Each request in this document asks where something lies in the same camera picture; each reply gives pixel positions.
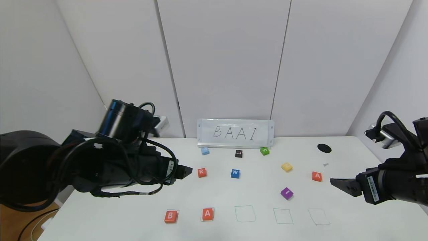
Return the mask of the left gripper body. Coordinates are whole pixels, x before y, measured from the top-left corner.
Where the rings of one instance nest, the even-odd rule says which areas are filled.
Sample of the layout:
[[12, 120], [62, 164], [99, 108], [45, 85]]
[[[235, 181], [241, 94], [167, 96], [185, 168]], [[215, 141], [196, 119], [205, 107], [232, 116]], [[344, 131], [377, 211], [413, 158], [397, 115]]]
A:
[[137, 177], [143, 185], [163, 184], [174, 182], [174, 171], [177, 162], [168, 157], [139, 156], [137, 158]]

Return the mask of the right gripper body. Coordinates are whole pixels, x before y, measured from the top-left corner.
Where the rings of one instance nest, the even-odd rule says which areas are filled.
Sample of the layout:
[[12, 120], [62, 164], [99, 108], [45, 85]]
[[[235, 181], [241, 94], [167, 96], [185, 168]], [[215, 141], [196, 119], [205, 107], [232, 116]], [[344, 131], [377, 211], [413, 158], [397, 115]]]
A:
[[419, 205], [428, 204], [428, 182], [426, 177], [414, 171], [381, 170], [371, 168], [356, 176], [365, 201], [380, 204], [390, 200], [400, 200]]

